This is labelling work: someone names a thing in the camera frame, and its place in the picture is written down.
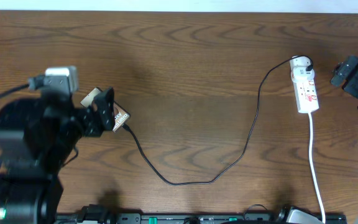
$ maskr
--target white wall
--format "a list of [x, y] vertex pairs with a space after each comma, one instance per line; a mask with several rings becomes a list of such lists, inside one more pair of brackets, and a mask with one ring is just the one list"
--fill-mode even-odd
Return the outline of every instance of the white wall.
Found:
[[0, 0], [0, 9], [358, 13], [357, 0]]

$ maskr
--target cable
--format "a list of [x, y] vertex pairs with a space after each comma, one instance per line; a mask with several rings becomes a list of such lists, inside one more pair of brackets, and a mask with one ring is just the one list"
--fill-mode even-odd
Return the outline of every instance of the cable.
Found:
[[263, 207], [266, 211], [268, 211], [268, 209], [267, 209], [265, 206], [261, 205], [261, 204], [253, 204], [253, 205], [249, 206], [249, 207], [247, 208], [247, 210], [244, 212], [244, 214], [243, 214], [244, 220], [246, 219], [246, 215], [248, 214], [248, 211], [249, 211], [251, 208], [254, 208], [254, 207]]
[[146, 155], [144, 154], [143, 152], [143, 149], [142, 149], [142, 146], [140, 146], [140, 143], [139, 141], [137, 140], [137, 137], [136, 135], [134, 134], [134, 132], [130, 129], [130, 127], [126, 124], [123, 125], [124, 129], [126, 131], [128, 131], [132, 137], [134, 138], [135, 142], [136, 142], [136, 145], [137, 145], [137, 148], [139, 149], [139, 152], [140, 154], [142, 155], [143, 159], [146, 161], [146, 163], [152, 168], [152, 170], [155, 172], [155, 174], [158, 175], [158, 177], [160, 177], [166, 184], [169, 184], [169, 185], [172, 185], [172, 186], [181, 186], [181, 185], [190, 185], [190, 184], [212, 184], [213, 182], [215, 182], [216, 180], [218, 180], [220, 178], [220, 176], [222, 176], [226, 171], [228, 171], [230, 168], [232, 168], [234, 165], [236, 165], [241, 159], [242, 157], [244, 156], [244, 154], [246, 153], [246, 149], [247, 149], [247, 146], [248, 146], [248, 142], [249, 142], [249, 139], [251, 138], [251, 134], [252, 134], [252, 131], [254, 130], [254, 126], [255, 126], [255, 123], [256, 123], [256, 119], [258, 118], [258, 113], [259, 113], [259, 101], [260, 101], [260, 90], [262, 89], [262, 85], [264, 84], [266, 78], [268, 77], [268, 75], [270, 74], [270, 72], [272, 72], [273, 70], [275, 70], [276, 68], [278, 68], [279, 66], [283, 65], [284, 63], [286, 62], [289, 62], [290, 60], [292, 59], [295, 59], [295, 58], [298, 58], [298, 57], [307, 57], [309, 60], [310, 60], [310, 64], [308, 66], [308, 68], [306, 68], [306, 70], [311, 70], [313, 69], [313, 61], [311, 58], [309, 58], [309, 56], [306, 56], [306, 55], [298, 55], [298, 56], [294, 56], [292, 58], [289, 58], [285, 61], [283, 61], [282, 63], [274, 66], [272, 69], [270, 69], [267, 74], [265, 75], [264, 79], [260, 82], [260, 85], [259, 85], [259, 89], [258, 89], [258, 99], [257, 99], [257, 106], [256, 106], [256, 114], [255, 114], [255, 118], [254, 118], [254, 121], [252, 122], [252, 125], [251, 125], [251, 128], [249, 130], [249, 134], [248, 134], [248, 138], [247, 138], [247, 141], [246, 141], [246, 144], [244, 146], [244, 149], [242, 150], [242, 153], [240, 155], [240, 157], [234, 161], [231, 165], [229, 165], [227, 168], [225, 168], [220, 174], [218, 174], [215, 178], [213, 178], [212, 180], [210, 181], [194, 181], [194, 182], [184, 182], [184, 183], [173, 183], [173, 182], [170, 182], [169, 180], [167, 180], [163, 175], [160, 174], [160, 172], [153, 166], [153, 164], [149, 161], [149, 159], [146, 157]]
[[7, 90], [7, 91], [5, 91], [3, 93], [0, 93], [0, 99], [4, 98], [7, 95], [10, 95], [11, 93], [14, 93], [16, 91], [23, 90], [23, 89], [25, 89], [27, 87], [29, 87], [29, 84], [23, 84], [23, 85], [11, 88], [10, 90]]
[[78, 148], [76, 146], [74, 146], [74, 151], [75, 151], [75, 155], [71, 159], [69, 159], [67, 162], [65, 162], [61, 168], [65, 167], [69, 162], [75, 160], [78, 157], [80, 152], [78, 151]]
[[309, 115], [309, 124], [310, 124], [310, 142], [309, 142], [310, 170], [311, 170], [311, 176], [313, 178], [314, 189], [316, 190], [318, 204], [321, 210], [321, 219], [323, 223], [326, 223], [326, 212], [324, 211], [323, 201], [321, 200], [320, 191], [318, 189], [318, 184], [317, 184], [316, 172], [314, 171], [314, 165], [313, 165], [313, 120], [311, 118], [310, 112], [308, 113], [308, 115]]

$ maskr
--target plug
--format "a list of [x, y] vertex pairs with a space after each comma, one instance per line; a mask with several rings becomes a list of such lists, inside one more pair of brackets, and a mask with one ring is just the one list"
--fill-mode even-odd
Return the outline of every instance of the plug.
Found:
[[298, 57], [290, 60], [290, 66], [293, 82], [305, 82], [314, 78], [313, 64], [307, 57]]
[[38, 90], [44, 86], [45, 75], [39, 75], [36, 77], [29, 78], [27, 81], [29, 83], [30, 90]]
[[296, 106], [299, 113], [310, 113], [319, 108], [316, 86], [314, 85], [314, 70], [308, 71], [312, 62], [307, 57], [290, 60], [291, 79], [295, 90]]

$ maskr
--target green light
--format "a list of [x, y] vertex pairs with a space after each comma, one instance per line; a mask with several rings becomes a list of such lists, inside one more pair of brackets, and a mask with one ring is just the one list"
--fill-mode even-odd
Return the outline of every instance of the green light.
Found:
[[6, 216], [6, 209], [0, 208], [0, 220], [5, 219], [5, 216]]

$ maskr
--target white power strip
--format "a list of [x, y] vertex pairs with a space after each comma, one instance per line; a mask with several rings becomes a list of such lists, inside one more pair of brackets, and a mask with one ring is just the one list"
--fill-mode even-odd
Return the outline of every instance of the white power strip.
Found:
[[290, 61], [291, 79], [299, 113], [309, 113], [319, 108], [316, 86], [313, 80], [314, 70], [306, 71], [310, 63], [310, 60], [306, 57], [299, 57]]
[[321, 210], [322, 223], [326, 223], [326, 214], [324, 211], [323, 200], [318, 188], [316, 172], [313, 164], [313, 120], [311, 112], [317, 110], [318, 100], [316, 86], [314, 85], [314, 70], [311, 61], [307, 57], [298, 57], [290, 60], [291, 79], [295, 89], [296, 105], [299, 113], [307, 113], [310, 123], [310, 141], [309, 141], [309, 163], [313, 179], [314, 189], [316, 190], [317, 200]]

